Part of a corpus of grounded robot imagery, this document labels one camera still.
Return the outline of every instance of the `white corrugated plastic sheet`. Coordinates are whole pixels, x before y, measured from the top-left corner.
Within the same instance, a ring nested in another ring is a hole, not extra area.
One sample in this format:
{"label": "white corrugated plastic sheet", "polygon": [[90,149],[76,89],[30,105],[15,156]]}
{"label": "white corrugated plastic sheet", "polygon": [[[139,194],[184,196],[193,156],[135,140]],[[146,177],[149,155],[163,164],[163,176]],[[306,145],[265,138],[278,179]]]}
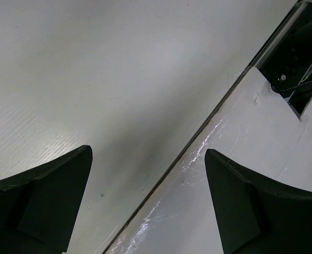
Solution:
{"label": "white corrugated plastic sheet", "polygon": [[297,118],[251,69],[107,254],[222,254],[204,165],[207,149],[312,191],[312,101]]}
{"label": "white corrugated plastic sheet", "polygon": [[102,253],[294,3],[0,0],[0,179],[91,145],[68,253]]}

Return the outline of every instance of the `white surface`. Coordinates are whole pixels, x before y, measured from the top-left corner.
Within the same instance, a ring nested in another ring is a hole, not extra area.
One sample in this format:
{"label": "white surface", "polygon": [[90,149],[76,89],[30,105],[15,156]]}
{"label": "white surface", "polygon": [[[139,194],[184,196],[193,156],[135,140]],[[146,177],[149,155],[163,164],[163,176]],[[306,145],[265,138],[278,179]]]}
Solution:
{"label": "white surface", "polygon": [[208,148],[312,191],[312,101],[299,121],[251,69],[107,254],[222,254],[204,166]]}
{"label": "white surface", "polygon": [[90,144],[98,254],[295,0],[0,0],[0,179]]}

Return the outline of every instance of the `white panel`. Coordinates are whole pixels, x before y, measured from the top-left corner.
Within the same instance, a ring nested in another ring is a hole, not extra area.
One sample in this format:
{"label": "white panel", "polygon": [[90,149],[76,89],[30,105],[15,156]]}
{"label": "white panel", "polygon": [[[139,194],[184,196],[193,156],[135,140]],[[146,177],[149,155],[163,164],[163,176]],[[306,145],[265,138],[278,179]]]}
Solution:
{"label": "white panel", "polygon": [[0,179],[90,144],[68,253],[101,253],[294,3],[0,0]]}
{"label": "white panel", "polygon": [[251,69],[107,254],[222,254],[204,165],[209,148],[312,190],[312,102],[299,121]]}

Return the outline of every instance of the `screw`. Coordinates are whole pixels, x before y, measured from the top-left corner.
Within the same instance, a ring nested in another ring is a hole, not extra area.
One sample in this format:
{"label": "screw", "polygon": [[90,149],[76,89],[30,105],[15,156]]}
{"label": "screw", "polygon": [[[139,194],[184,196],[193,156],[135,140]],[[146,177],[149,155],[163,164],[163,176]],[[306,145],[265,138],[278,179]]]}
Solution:
{"label": "screw", "polygon": [[286,79],[287,77],[284,74],[282,74],[282,76],[279,78],[279,81],[285,81]]}

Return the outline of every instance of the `wire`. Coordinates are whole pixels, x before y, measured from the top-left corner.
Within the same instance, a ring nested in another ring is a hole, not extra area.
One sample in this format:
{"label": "wire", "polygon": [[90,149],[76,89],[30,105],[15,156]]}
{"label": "wire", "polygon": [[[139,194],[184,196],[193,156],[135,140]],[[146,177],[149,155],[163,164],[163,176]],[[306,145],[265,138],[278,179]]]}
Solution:
{"label": "wire", "polygon": [[304,88],[304,87],[308,87],[308,86],[312,86],[312,80],[308,81],[308,82],[301,83],[298,86],[290,87],[290,88],[283,89],[283,90],[276,89],[273,85],[271,85],[271,89],[275,93],[279,93],[280,94],[280,93],[285,93],[285,92],[293,92],[293,91],[296,91],[296,90],[298,90],[300,88]]}

